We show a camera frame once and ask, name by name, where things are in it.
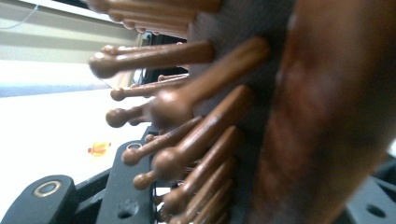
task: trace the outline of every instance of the blurry brown object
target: blurry brown object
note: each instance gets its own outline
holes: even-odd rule
[[[396,1],[297,2],[249,223],[331,223],[344,209],[395,137],[395,43]]]

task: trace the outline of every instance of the orange object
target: orange object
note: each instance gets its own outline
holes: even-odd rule
[[[111,147],[111,143],[109,142],[94,142],[92,147],[88,148],[88,153],[96,157],[103,156],[109,147]]]

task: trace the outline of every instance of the white floor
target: white floor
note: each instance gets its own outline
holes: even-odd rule
[[[140,139],[150,125],[114,129],[105,121],[110,108],[130,108],[149,99],[114,102],[110,90],[76,91],[0,98],[0,219],[29,184],[47,175],[69,175],[75,184],[113,164],[119,145]],[[87,149],[111,142],[102,157]]]

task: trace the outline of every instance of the cable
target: cable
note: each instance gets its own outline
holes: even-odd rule
[[[17,24],[11,25],[11,26],[8,26],[8,27],[0,27],[0,30],[9,30],[9,29],[12,29],[12,28],[15,28],[17,26],[20,26],[20,25],[24,24],[33,15],[33,13],[36,10],[38,10],[38,5],[35,5],[35,8],[33,8],[33,10],[29,13],[29,15],[26,16],[25,19],[23,19],[23,21],[20,21]]]

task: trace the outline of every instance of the wooden dowel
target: wooden dowel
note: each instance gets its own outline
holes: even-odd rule
[[[236,127],[230,127],[210,148],[201,163],[184,180],[184,185],[169,192],[164,201],[164,210],[170,214],[183,212],[190,197],[197,191],[206,180],[231,157],[243,142],[243,134]]]
[[[213,57],[214,50],[211,44],[201,41],[119,56],[98,52],[90,59],[90,68],[97,77],[109,78],[122,70],[165,68],[185,63],[210,63]]]
[[[177,32],[177,33],[187,33],[189,26],[188,24],[182,25],[169,25],[169,24],[160,24],[160,23],[152,23],[147,21],[134,21],[134,20],[123,20],[123,24],[131,24],[129,27],[141,27],[150,31],[163,31],[163,32]]]
[[[128,120],[128,123],[132,126],[136,126],[136,125],[139,125],[140,123],[144,123],[144,122],[151,122],[151,120],[149,119],[148,116],[140,116],[140,117]]]
[[[114,47],[111,45],[106,45],[102,47],[101,52],[104,54],[118,56],[122,54],[131,54],[137,52],[147,52],[155,51],[159,49],[171,49],[175,44],[165,44],[165,45],[153,45],[153,46],[143,46],[143,47]]]
[[[154,141],[149,142],[138,149],[125,150],[121,156],[122,161],[127,165],[135,165],[147,155],[153,154],[165,147],[176,145],[183,137],[186,136],[186,134],[188,134],[188,132],[201,122],[202,119],[202,117],[196,117],[177,129],[161,135]]]
[[[215,224],[228,224],[230,223],[230,214],[228,212],[223,213],[215,222]]]
[[[146,85],[136,86],[129,89],[119,88],[112,90],[110,95],[116,101],[124,100],[126,97],[145,96],[150,97],[158,92],[181,87],[189,81],[189,77],[178,77],[170,80],[153,82]]]
[[[159,136],[157,136],[157,135],[154,135],[154,134],[148,134],[148,135],[146,135],[146,137],[145,137],[145,142],[146,143],[149,143],[149,142],[152,142],[152,141],[154,141],[156,138],[158,138]]]
[[[189,76],[188,73],[180,74],[180,75],[172,75],[172,76],[159,75],[158,76],[158,81],[165,81],[165,80],[174,79],[174,78],[177,78],[177,77],[188,77],[188,76]]]
[[[155,204],[156,206],[158,206],[160,203],[163,202],[163,197],[164,197],[165,195],[166,195],[166,194],[163,194],[163,195],[154,195],[152,201],[154,201],[154,204]]]
[[[185,122],[186,113],[187,115],[191,113],[187,108],[193,109],[199,102],[214,96],[255,69],[268,57],[267,41],[262,37],[252,37],[190,84],[174,91],[161,92],[150,104],[153,122],[158,127]]]
[[[180,10],[189,9],[199,12],[217,12],[221,0],[140,0],[148,3],[165,4],[172,7],[180,7]]]
[[[183,167],[200,159],[220,133],[249,111],[254,99],[254,93],[249,87],[236,87],[176,147],[166,148],[154,157],[153,169],[159,179],[178,179],[182,175]]]
[[[221,186],[233,185],[230,177],[233,175],[236,166],[234,158],[224,162],[191,199],[186,211],[177,217],[173,217],[169,224],[189,224],[193,221],[201,208],[205,206]]]
[[[173,37],[177,37],[180,39],[188,39],[188,34],[187,33],[176,33],[176,32],[159,32],[159,31],[153,31],[153,33],[157,33],[160,35],[169,35]]]
[[[189,22],[193,22],[196,11],[173,7],[164,4],[155,4],[146,1],[130,0],[87,0],[88,7],[97,12],[107,14],[110,10],[129,11],[147,15],[157,15],[162,17],[180,17]]]
[[[215,216],[225,213],[232,199],[233,185],[221,186],[221,188],[207,202],[193,223],[211,224]]]
[[[146,174],[140,174],[134,177],[134,187],[136,189],[146,189],[156,180],[156,175],[153,171]]]
[[[115,11],[110,10],[108,16],[111,20],[116,22],[122,21],[134,21],[136,23],[153,23],[159,25],[172,25],[172,26],[188,26],[189,22],[186,20],[182,20],[178,17],[160,17],[157,15],[146,15],[146,14],[139,14],[133,12],[124,12],[124,11]]]
[[[106,122],[113,128],[120,128],[125,125],[128,120],[144,117],[143,110],[147,106],[148,103],[134,106],[128,110],[121,108],[112,109],[106,113]]]

